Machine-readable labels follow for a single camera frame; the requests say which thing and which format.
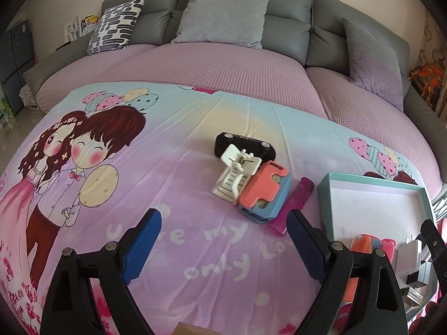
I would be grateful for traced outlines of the patterned beige curtain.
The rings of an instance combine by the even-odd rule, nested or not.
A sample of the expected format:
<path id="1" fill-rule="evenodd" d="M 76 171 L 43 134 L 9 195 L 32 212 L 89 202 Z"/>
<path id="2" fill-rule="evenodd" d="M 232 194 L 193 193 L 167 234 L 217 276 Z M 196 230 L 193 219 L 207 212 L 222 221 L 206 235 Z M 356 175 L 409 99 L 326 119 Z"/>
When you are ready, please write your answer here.
<path id="1" fill-rule="evenodd" d="M 417 64 L 438 64 L 442 69 L 446 69 L 446 37 L 428 11 Z"/>

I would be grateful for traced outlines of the light grey cushion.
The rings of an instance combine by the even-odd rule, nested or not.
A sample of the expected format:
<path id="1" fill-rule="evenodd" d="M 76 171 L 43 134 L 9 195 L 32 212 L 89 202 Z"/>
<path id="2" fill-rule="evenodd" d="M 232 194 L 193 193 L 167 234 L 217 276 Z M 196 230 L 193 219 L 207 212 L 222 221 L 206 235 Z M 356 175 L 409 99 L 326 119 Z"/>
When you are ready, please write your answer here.
<path id="1" fill-rule="evenodd" d="M 189 0 L 172 43 L 210 42 L 261 49 L 270 0 Z"/>

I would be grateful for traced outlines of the grey sofa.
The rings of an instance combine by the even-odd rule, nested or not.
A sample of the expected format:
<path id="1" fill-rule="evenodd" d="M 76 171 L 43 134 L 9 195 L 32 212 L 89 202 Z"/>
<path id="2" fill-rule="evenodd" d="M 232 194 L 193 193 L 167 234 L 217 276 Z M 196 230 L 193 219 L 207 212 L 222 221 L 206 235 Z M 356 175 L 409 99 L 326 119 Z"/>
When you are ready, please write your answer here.
<path id="1" fill-rule="evenodd" d="M 134 0 L 105 0 L 101 15 Z M 446 184 L 446 127 L 408 80 L 409 44 L 339 0 L 143 0 L 124 46 L 96 33 L 25 73 L 41 109 L 94 82 L 221 90 L 328 119 L 380 142 L 397 178 L 408 160 L 430 194 Z"/>

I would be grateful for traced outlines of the black white patterned cushion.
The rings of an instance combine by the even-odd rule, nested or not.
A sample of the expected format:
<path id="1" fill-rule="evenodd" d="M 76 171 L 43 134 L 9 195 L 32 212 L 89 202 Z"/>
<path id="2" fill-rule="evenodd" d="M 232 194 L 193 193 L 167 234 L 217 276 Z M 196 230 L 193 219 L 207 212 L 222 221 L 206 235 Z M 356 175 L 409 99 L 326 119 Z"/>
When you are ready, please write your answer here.
<path id="1" fill-rule="evenodd" d="M 104 11 L 93 31 L 86 53 L 93 55 L 125 49 L 146 0 L 131 0 Z"/>

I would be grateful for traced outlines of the dark blue cabinet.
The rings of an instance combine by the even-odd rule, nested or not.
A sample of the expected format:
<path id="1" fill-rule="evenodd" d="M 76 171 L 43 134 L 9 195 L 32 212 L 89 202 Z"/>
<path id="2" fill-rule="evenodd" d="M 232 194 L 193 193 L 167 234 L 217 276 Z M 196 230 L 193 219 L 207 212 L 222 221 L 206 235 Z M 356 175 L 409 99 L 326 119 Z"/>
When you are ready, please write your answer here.
<path id="1" fill-rule="evenodd" d="M 28 20 L 16 23 L 1 36 L 1 87 L 13 114 L 23 108 L 20 90 L 24 73 L 35 65 L 33 39 Z"/>

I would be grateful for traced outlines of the orange bag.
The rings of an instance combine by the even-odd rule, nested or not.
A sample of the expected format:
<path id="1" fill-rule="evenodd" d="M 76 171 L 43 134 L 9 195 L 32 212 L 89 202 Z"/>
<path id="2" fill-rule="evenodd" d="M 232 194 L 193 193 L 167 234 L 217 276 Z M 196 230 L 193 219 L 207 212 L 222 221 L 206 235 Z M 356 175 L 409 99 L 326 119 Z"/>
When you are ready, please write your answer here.
<path id="1" fill-rule="evenodd" d="M 428 106 L 435 111 L 445 79 L 444 69 L 436 63 L 415 67 L 409 72 L 408 80 Z"/>

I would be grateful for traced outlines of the black toy car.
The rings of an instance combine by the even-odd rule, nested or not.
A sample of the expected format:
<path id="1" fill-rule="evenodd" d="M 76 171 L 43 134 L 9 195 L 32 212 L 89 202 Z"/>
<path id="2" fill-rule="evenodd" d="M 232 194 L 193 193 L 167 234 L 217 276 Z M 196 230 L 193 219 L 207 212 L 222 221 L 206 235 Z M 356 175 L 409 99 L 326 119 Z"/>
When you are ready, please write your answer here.
<path id="1" fill-rule="evenodd" d="M 230 144 L 236 146 L 240 151 L 245 150 L 248 154 L 261 158 L 262 162 L 274 161 L 276 158 L 276 151 L 269 142 L 224 131 L 215 139 L 214 155 L 220 158 Z"/>

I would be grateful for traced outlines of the teal shallow cardboard tray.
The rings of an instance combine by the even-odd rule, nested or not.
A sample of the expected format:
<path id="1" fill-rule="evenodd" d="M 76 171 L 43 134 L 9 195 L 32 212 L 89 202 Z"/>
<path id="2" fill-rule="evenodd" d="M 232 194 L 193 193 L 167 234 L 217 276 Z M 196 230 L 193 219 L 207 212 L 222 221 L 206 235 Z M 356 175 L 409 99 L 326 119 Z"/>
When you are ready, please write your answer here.
<path id="1" fill-rule="evenodd" d="M 346 173 L 328 173 L 317 186 L 322 230 L 347 247 L 359 234 L 393 239 L 399 252 L 415 240 L 433 207 L 424 187 Z"/>

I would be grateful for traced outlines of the purple grey cushion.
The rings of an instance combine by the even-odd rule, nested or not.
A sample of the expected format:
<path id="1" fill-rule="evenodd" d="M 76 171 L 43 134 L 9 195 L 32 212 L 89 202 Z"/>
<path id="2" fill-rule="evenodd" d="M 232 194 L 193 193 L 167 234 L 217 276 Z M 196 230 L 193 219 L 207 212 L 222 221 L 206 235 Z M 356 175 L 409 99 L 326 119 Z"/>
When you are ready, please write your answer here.
<path id="1" fill-rule="evenodd" d="M 351 20 L 343 18 L 343 25 L 351 84 L 403 111 L 403 87 L 395 51 Z"/>

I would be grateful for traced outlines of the gold black patterned lighter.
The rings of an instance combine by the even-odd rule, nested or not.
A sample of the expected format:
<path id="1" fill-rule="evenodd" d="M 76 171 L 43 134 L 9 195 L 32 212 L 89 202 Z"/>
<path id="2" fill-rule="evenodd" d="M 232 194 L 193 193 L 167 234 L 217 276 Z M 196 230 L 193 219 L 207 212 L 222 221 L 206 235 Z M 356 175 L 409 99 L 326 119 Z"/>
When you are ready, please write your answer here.
<path id="1" fill-rule="evenodd" d="M 403 301 L 411 307 L 422 305 L 424 301 L 430 299 L 430 294 L 425 290 L 420 291 L 420 288 L 405 287 L 401 293 Z"/>

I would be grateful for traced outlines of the white hair claw clip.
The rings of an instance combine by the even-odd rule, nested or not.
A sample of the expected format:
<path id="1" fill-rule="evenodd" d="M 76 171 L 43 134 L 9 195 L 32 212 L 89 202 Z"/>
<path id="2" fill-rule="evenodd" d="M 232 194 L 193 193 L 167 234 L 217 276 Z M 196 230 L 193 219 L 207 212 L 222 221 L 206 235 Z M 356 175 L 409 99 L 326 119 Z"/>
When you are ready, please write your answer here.
<path id="1" fill-rule="evenodd" d="M 222 153 L 220 160 L 226 168 L 215 183 L 212 194 L 236 205 L 251 177 L 259 169 L 261 158 L 230 144 Z"/>

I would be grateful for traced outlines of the black power adapter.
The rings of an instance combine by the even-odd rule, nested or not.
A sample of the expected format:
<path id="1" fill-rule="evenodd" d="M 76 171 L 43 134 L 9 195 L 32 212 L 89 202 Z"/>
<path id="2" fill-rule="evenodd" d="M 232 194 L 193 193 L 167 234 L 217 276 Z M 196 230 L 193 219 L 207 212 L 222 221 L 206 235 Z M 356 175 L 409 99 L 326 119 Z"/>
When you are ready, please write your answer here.
<path id="1" fill-rule="evenodd" d="M 430 281 L 432 264 L 428 261 L 422 259 L 421 253 L 421 264 L 420 270 L 412 274 L 404 274 L 405 283 L 411 287 L 419 288 L 427 286 Z"/>

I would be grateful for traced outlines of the books and white rack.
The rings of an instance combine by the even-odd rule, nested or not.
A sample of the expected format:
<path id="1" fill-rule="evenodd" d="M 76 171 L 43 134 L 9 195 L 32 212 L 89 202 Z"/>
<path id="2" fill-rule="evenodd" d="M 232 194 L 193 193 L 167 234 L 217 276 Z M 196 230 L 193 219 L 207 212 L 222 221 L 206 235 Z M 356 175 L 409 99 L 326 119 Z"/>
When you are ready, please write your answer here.
<path id="1" fill-rule="evenodd" d="M 74 22 L 66 23 L 64 27 L 65 42 L 72 42 L 93 32 L 99 22 L 98 15 L 89 15 L 84 18 L 78 15 Z"/>

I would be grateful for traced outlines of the pink smart watch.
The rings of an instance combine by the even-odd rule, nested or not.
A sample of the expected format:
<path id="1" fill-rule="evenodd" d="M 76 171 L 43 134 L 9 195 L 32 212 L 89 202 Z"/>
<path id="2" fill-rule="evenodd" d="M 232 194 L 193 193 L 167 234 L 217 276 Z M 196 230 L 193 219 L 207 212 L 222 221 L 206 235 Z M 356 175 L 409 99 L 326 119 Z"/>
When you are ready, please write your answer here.
<path id="1" fill-rule="evenodd" d="M 386 254 L 389 261 L 392 262 L 396 250 L 396 242 L 389 238 L 384 238 L 383 240 L 373 238 L 372 248 L 381 249 Z"/>

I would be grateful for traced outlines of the blue orange toy block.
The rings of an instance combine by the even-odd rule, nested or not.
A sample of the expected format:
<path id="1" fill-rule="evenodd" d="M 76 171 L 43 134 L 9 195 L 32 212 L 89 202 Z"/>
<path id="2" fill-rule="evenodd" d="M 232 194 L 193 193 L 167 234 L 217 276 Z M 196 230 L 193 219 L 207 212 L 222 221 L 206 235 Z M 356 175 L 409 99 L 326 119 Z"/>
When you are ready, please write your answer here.
<path id="1" fill-rule="evenodd" d="M 264 224 L 279 214 L 292 186 L 285 166 L 272 160 L 261 165 L 238 199 L 238 210 L 244 216 Z"/>
<path id="2" fill-rule="evenodd" d="M 351 240 L 351 251 L 359 253 L 371 253 L 374 249 L 382 248 L 382 241 L 369 234 L 360 234 Z M 352 303 L 355 297 L 355 291 L 358 286 L 358 278 L 352 277 L 348 280 L 346 291 L 343 296 L 345 303 Z"/>

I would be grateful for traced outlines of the white power adapter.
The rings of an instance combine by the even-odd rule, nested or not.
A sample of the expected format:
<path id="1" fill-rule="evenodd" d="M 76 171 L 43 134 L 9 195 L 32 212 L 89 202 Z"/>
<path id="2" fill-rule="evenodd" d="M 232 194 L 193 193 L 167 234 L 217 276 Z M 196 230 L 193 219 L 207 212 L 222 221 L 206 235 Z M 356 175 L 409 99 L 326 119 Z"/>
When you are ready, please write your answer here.
<path id="1" fill-rule="evenodd" d="M 418 239 L 398 247 L 395 273 L 412 274 L 420 270 L 422 242 Z"/>

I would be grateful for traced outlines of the purple lighter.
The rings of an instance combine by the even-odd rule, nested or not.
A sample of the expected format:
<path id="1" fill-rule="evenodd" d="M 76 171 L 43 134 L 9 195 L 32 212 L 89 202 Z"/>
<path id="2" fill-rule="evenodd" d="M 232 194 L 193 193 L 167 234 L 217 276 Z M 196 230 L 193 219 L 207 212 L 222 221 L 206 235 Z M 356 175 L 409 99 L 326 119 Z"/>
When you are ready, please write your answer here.
<path id="1" fill-rule="evenodd" d="M 278 216 L 269 223 L 269 229 L 275 235 L 283 236 L 286 233 L 286 220 L 290 211 L 302 210 L 314 190 L 314 183 L 307 177 L 302 177 L 296 188 L 287 197 L 285 204 L 281 207 Z"/>

